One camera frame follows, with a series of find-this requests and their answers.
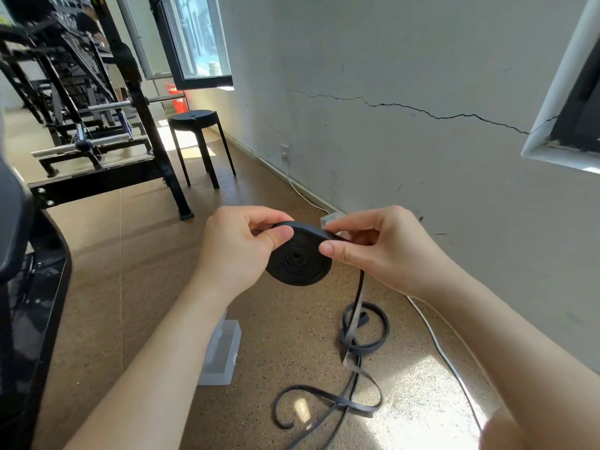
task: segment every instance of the person's right hand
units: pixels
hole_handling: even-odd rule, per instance
[[[354,265],[399,292],[427,301],[465,275],[400,206],[351,213],[325,230],[347,232],[349,242],[326,241],[319,251]]]

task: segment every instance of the knee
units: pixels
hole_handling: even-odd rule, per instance
[[[479,450],[531,450],[531,447],[511,414],[499,408],[481,431]]]

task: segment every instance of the hand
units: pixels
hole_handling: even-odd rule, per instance
[[[399,292],[427,301],[464,271],[436,245],[411,211],[400,206],[351,213],[330,222],[350,242],[321,243],[321,254],[354,265]]]
[[[271,228],[283,221],[293,218],[267,207],[220,207],[206,221],[196,271],[202,287],[229,302],[250,288],[264,272],[271,251],[294,234],[289,226]]]

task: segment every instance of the speckled floor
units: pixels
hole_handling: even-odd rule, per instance
[[[321,211],[235,148],[237,178],[231,175],[221,141],[212,131],[206,137],[212,141],[221,190],[212,188],[197,150],[188,149],[192,187],[184,191],[196,214],[189,221],[178,219],[161,181],[51,211],[70,246],[73,273],[33,448],[62,448],[131,362],[183,289],[205,221],[219,205],[263,204],[319,224]],[[28,113],[7,114],[8,157],[27,181],[44,179],[29,152],[50,146],[48,133]],[[280,411],[283,419],[295,420],[296,428],[280,430],[271,419],[274,397],[289,384],[308,383],[332,392],[345,385],[349,373],[339,363],[337,338],[342,310],[352,301],[357,281],[356,269],[334,264],[314,286],[285,286],[264,274],[239,296],[228,314],[242,329],[233,382],[197,389],[181,448],[281,449],[325,410],[326,404],[311,396],[291,393]],[[476,449],[477,430],[467,402],[416,312],[401,295],[372,279],[366,297],[385,310],[391,324],[386,344],[364,359],[364,367],[380,382],[385,405],[372,418],[349,416],[332,447]],[[480,418],[489,417],[499,406],[497,396],[461,341],[439,316],[423,308]],[[359,339],[375,339],[380,332],[374,318],[359,330]],[[361,381],[355,398],[376,401],[376,394]],[[325,442],[335,416],[299,448]]]

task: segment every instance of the black rubber band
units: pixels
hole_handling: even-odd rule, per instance
[[[301,222],[289,221],[276,224],[276,226],[291,226],[294,229],[294,235],[291,240],[284,243],[278,249],[274,250],[269,258],[266,271],[274,278],[279,279],[283,283],[291,286],[308,286],[323,279],[331,269],[331,259],[319,253],[319,245],[326,240],[343,240],[337,235],[330,232],[320,230],[316,227],[308,226]],[[342,330],[340,333],[341,349],[340,359],[345,368],[353,371],[348,384],[340,395],[326,392],[320,388],[310,385],[291,385],[284,388],[275,398],[273,404],[273,419],[275,423],[286,430],[293,428],[293,422],[283,423],[277,416],[277,406],[283,396],[293,390],[301,390],[311,393],[320,398],[331,401],[333,404],[327,412],[317,419],[312,424],[310,429],[304,430],[286,449],[292,449],[299,444],[306,436],[313,432],[317,427],[330,416],[337,408],[343,410],[340,421],[337,423],[334,432],[327,440],[322,449],[326,449],[333,442],[335,435],[339,431],[346,414],[350,410],[353,413],[370,416],[376,410],[379,410],[383,405],[383,394],[375,379],[362,368],[362,355],[370,354],[379,349],[389,335],[388,318],[381,308],[378,306],[363,302],[364,296],[364,278],[365,273],[361,270],[359,277],[359,285],[356,291],[354,303],[350,304],[342,316]],[[368,315],[361,312],[362,308],[373,311],[382,319],[384,333],[380,340],[370,344],[358,344],[355,338],[356,329],[366,324],[369,321]],[[355,362],[349,361],[349,355],[355,357]],[[374,406],[367,406],[352,401],[352,395],[356,390],[359,376],[364,376],[369,379],[379,391],[379,402]]]

